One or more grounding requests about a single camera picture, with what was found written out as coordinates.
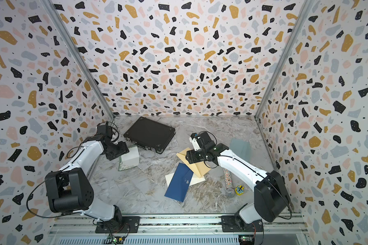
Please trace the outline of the yellow kraft envelope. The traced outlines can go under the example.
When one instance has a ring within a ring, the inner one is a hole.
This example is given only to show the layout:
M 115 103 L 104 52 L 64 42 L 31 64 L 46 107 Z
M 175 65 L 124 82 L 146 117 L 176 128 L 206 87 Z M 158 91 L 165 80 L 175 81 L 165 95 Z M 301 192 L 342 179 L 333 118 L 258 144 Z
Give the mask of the yellow kraft envelope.
M 211 169 L 207 167 L 204 162 L 197 162 L 190 164 L 186 160 L 186 153 L 190 151 L 190 148 L 186 148 L 181 152 L 177 153 L 177 157 L 182 161 L 182 163 L 186 164 L 187 167 L 196 175 L 197 178 L 202 178 L 205 174 L 207 174 Z

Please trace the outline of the white letter paper green border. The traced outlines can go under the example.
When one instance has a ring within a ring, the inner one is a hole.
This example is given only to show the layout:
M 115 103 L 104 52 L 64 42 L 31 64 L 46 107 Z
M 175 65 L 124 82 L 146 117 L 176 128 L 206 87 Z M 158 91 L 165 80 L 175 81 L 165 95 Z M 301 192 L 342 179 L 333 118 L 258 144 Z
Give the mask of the white letter paper green border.
M 138 147 L 133 145 L 129 148 L 129 152 L 119 157 L 118 171 L 124 171 L 133 167 L 137 167 L 140 162 Z

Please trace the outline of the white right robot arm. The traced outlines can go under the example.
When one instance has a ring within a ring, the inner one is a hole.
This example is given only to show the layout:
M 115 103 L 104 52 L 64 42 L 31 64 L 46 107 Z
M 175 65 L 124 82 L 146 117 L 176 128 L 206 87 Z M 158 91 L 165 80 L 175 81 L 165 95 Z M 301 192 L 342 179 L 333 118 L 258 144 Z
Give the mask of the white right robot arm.
M 267 172 L 235 154 L 228 146 L 213 141 L 208 131 L 192 133 L 193 150 L 186 153 L 190 164 L 213 162 L 240 178 L 254 193 L 254 201 L 245 204 L 234 215 L 239 230 L 254 227 L 257 221 L 273 222 L 285 208 L 292 213 L 290 197 L 282 176 L 275 170 Z

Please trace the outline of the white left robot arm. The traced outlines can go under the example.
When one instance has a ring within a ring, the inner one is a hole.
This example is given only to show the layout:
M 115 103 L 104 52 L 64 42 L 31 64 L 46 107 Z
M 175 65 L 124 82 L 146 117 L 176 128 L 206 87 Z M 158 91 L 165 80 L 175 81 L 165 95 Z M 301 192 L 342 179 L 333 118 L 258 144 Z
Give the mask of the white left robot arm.
M 87 137 L 79 145 L 65 166 L 46 175 L 45 185 L 52 212 L 86 215 L 95 219 L 103 229 L 119 230 L 124 226 L 119 208 L 96 198 L 86 176 L 99 156 L 114 160 L 129 153 L 126 143 L 118 139 L 119 132 L 114 123 L 100 123 L 95 135 Z

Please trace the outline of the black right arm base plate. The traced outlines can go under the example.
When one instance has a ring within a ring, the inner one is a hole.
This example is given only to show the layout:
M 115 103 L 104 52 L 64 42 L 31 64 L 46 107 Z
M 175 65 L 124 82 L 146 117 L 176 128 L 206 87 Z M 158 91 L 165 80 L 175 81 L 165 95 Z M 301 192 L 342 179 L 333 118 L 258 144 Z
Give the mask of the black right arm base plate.
M 247 224 L 238 215 L 221 216 L 221 225 L 223 232 L 263 232 L 263 223 L 261 220 Z

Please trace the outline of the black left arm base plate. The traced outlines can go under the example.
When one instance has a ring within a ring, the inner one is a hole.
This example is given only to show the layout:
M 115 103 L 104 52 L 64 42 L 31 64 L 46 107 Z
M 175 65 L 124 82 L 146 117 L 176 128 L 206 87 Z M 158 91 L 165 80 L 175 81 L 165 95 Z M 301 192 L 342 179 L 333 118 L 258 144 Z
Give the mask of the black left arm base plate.
M 108 233 L 137 233 L 140 216 L 124 216 L 120 221 L 111 219 L 109 221 L 97 222 L 95 233 L 108 234 Z

